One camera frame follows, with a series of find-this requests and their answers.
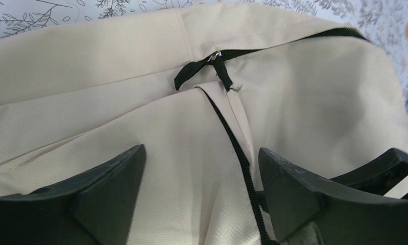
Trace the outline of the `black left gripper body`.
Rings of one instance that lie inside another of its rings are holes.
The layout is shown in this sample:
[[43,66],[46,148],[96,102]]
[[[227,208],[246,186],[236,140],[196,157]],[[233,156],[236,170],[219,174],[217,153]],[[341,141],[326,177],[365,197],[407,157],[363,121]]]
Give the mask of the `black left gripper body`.
[[299,207],[302,211],[327,211],[337,203],[395,208],[408,211],[408,199],[386,193],[408,176],[408,154],[391,148],[372,161],[345,174],[327,179],[310,172],[267,148],[258,154],[263,190],[258,203],[264,211]]

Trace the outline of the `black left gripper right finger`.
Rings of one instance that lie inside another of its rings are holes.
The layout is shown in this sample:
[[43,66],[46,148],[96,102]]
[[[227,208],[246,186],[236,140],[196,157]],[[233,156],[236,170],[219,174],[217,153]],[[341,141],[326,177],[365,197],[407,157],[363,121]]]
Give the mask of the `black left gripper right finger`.
[[408,191],[387,192],[408,176],[408,154],[391,148],[327,179],[262,148],[259,203],[287,244],[408,244]]

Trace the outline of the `beige canvas backpack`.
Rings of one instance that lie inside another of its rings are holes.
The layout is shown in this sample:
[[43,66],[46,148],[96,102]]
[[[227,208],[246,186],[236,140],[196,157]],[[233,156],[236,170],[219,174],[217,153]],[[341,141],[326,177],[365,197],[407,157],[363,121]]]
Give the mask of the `beige canvas backpack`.
[[408,117],[385,52],[357,29],[223,3],[0,40],[0,197],[142,144],[125,244],[287,244],[258,203],[267,148],[327,179],[391,148]]

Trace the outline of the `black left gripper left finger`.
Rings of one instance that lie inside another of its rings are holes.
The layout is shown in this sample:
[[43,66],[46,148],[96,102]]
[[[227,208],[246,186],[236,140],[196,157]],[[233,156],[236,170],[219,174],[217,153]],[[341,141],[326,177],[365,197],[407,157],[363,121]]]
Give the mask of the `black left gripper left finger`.
[[136,145],[66,180],[0,197],[0,244],[125,244],[146,156]]

